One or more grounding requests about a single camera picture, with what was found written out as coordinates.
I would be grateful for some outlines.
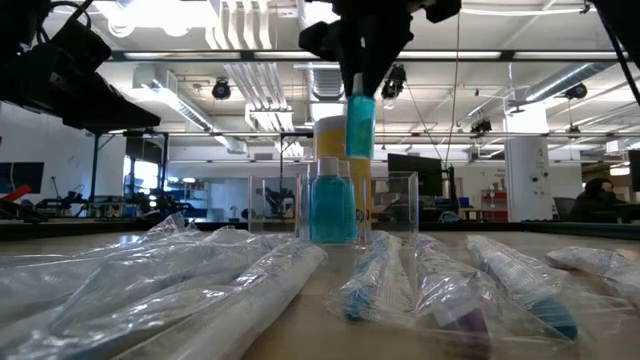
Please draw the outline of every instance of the chair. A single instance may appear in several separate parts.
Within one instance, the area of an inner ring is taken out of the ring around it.
[[[569,221],[571,219],[571,210],[576,205],[576,199],[570,198],[553,198],[556,203],[556,210],[560,221]]]

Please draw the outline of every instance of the ceiling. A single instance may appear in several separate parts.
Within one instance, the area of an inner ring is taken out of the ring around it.
[[[576,9],[583,0],[464,0],[465,9],[494,11],[526,11]],[[300,31],[295,0],[272,0],[269,2],[269,34],[274,49],[297,49]],[[59,8],[45,23],[49,31],[55,31],[68,16],[69,9]],[[119,50],[210,50],[205,41],[204,28],[192,28],[181,37],[168,36],[160,28],[136,28],[126,38],[112,36],[108,30],[108,20],[96,8],[90,8],[93,29],[114,49]],[[585,15],[577,13],[544,16],[483,16],[463,13],[459,17],[460,49],[518,49],[518,50],[609,50],[605,30],[595,12]],[[458,18],[449,19],[434,25],[428,22],[422,13],[414,14],[411,30],[415,39],[407,49],[419,50],[455,50],[458,40]],[[99,70],[103,76],[140,106],[162,117],[159,127],[164,131],[193,131],[189,123],[178,113],[163,103],[145,99],[132,90],[133,69],[136,63],[106,63]],[[309,113],[307,76],[305,70],[295,68],[294,63],[277,64],[280,83],[286,100],[293,110],[293,123],[300,126],[313,121]],[[528,87],[549,77],[567,66],[566,63],[523,63],[512,65],[512,78],[509,76],[509,63],[460,63],[455,61],[441,63],[408,62],[405,69],[408,81],[404,92],[393,109],[385,110],[380,96],[377,96],[377,131],[422,131],[425,125],[432,131],[449,131],[451,125],[460,123],[460,128],[469,130],[469,125],[477,117],[465,118],[472,110],[490,99],[491,96],[504,95],[511,86]],[[225,101],[217,101],[211,95],[213,84],[219,77],[230,77],[220,63],[162,63],[158,68],[173,72],[180,82],[179,95],[187,97],[212,119],[216,128],[225,131],[250,131],[244,121],[246,100],[242,97],[233,80],[232,96]],[[633,75],[640,72],[632,66]],[[574,101],[572,111],[566,111],[566,100],[551,99],[546,102],[548,124],[551,130],[563,129],[573,121],[603,115],[613,109],[633,102],[628,86],[623,85],[625,78],[619,65],[613,66],[585,82],[589,97],[612,87],[619,89],[603,96],[595,96],[588,101]],[[502,128],[503,109],[494,106],[493,111],[485,113],[493,123],[494,130]],[[632,111],[611,121],[603,121],[587,131],[611,131],[620,127],[633,129],[640,126],[640,112]],[[180,145],[189,143],[189,139],[176,140]],[[193,139],[201,145],[204,140]],[[386,139],[400,142],[401,138]]]

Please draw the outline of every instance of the security camera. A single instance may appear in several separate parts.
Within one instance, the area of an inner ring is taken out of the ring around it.
[[[218,78],[216,85],[213,87],[211,95],[218,100],[227,100],[231,97],[231,88],[229,87],[229,79]]]

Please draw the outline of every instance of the yellow container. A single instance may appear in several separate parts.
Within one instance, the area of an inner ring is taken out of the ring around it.
[[[356,192],[359,242],[368,241],[371,230],[371,160],[348,159],[345,156],[346,116],[331,116],[318,120],[314,126],[314,149],[316,160],[321,157],[336,157],[347,160],[351,166],[351,180]]]

